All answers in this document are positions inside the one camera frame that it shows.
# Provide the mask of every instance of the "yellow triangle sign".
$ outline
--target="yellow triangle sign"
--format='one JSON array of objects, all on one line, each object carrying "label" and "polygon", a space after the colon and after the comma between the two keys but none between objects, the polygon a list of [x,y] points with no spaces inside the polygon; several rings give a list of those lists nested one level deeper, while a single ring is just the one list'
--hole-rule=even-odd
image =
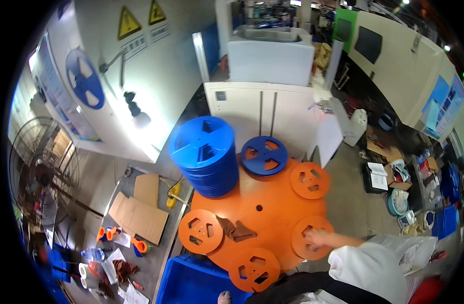
[{"label": "yellow triangle sign", "polygon": [[141,29],[142,27],[136,17],[132,15],[131,11],[127,7],[123,6],[122,11],[120,12],[119,33],[117,34],[117,39],[122,40]]},{"label": "yellow triangle sign", "polygon": [[151,10],[149,11],[149,25],[165,21],[166,16],[156,0],[151,2]]}]

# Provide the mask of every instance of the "green machine panel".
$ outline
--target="green machine panel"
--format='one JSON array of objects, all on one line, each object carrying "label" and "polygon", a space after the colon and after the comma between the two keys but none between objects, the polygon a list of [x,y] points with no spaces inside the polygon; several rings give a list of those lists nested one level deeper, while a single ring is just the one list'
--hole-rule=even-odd
[{"label": "green machine panel", "polygon": [[344,51],[348,54],[350,52],[350,46],[352,45],[358,12],[342,8],[337,9],[335,12],[335,24],[332,38],[343,41]]}]

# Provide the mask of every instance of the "white sleeve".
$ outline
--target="white sleeve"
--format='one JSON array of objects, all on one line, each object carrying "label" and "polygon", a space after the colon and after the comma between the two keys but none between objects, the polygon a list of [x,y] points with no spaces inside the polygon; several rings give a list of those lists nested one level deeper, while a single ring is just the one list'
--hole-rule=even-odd
[{"label": "white sleeve", "polygon": [[375,293],[391,304],[406,303],[406,279],[394,254],[380,244],[333,250],[328,274],[335,280]]}]

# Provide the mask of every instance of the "human hand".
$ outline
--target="human hand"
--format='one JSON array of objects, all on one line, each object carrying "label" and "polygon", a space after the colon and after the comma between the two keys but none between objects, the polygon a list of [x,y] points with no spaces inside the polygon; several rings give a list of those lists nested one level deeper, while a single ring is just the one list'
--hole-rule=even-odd
[{"label": "human hand", "polygon": [[330,235],[325,229],[314,229],[311,226],[308,226],[301,234],[308,241],[311,251],[316,251],[325,245]]}]

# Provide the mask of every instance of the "white shirt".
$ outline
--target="white shirt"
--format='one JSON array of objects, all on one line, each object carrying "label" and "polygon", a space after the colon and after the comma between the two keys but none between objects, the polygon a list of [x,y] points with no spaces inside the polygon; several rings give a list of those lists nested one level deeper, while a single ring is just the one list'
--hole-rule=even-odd
[{"label": "white shirt", "polygon": [[[358,248],[343,246],[328,256],[328,274],[337,281],[375,293],[391,304],[406,303],[406,279],[399,261],[386,247],[366,242]],[[304,293],[290,304],[345,304],[324,290]]]}]

